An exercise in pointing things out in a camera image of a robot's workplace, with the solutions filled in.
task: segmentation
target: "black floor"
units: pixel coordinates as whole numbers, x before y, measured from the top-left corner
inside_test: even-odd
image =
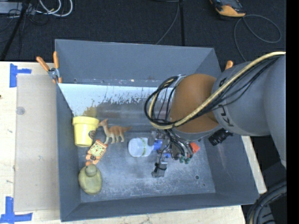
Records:
[[[57,0],[43,1],[47,7],[57,7]],[[73,11],[66,17],[26,14],[9,46],[18,18],[0,15],[2,60],[35,61],[41,56],[52,62],[56,38],[209,47],[215,49],[222,70],[228,60],[240,64],[286,51],[286,0],[239,0],[246,10],[244,19],[222,19],[209,0],[72,1]],[[42,10],[38,0],[31,4]],[[68,0],[62,5],[64,12],[70,8]],[[279,161],[271,137],[253,137],[253,145],[262,171]],[[280,210],[286,210],[286,202]]]

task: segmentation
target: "green part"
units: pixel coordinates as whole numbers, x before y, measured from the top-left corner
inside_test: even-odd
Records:
[[[102,189],[102,175],[94,164],[81,168],[78,181],[81,189],[89,195],[98,194]]]

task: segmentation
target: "orange clip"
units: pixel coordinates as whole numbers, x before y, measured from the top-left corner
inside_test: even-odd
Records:
[[[230,61],[230,60],[229,60],[229,61],[226,63],[226,66],[225,66],[225,69],[224,69],[224,70],[227,70],[228,68],[231,68],[233,65],[234,65],[233,61]]]

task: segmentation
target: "toy giraffe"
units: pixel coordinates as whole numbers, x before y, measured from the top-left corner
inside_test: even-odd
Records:
[[[112,138],[112,144],[114,144],[115,142],[120,142],[120,138],[121,142],[124,142],[125,138],[123,136],[123,133],[128,131],[132,127],[112,126],[108,128],[107,121],[108,119],[105,119],[98,124],[98,127],[102,126],[104,128],[104,132],[106,135],[106,140],[104,144],[108,144],[109,138]]]

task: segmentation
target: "wooden table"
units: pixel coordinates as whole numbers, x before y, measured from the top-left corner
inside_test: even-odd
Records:
[[[14,164],[15,164],[15,142],[16,142],[16,100],[17,87],[9,87],[10,63],[17,65],[19,69],[28,68],[32,70],[31,75],[44,75],[44,79],[50,79],[48,74],[39,63],[26,62],[0,62],[0,214],[5,213],[5,197],[14,197]],[[266,192],[263,177],[252,147],[250,137],[242,136],[244,147],[249,157],[253,175],[259,193]],[[54,210],[31,210],[15,212],[25,214],[33,212],[32,223],[61,223],[59,209]],[[244,224],[245,219],[241,206],[228,206],[209,209],[185,210],[165,212],[158,214],[147,214],[126,217],[113,217],[88,221],[76,221],[71,223],[110,223],[110,224]]]

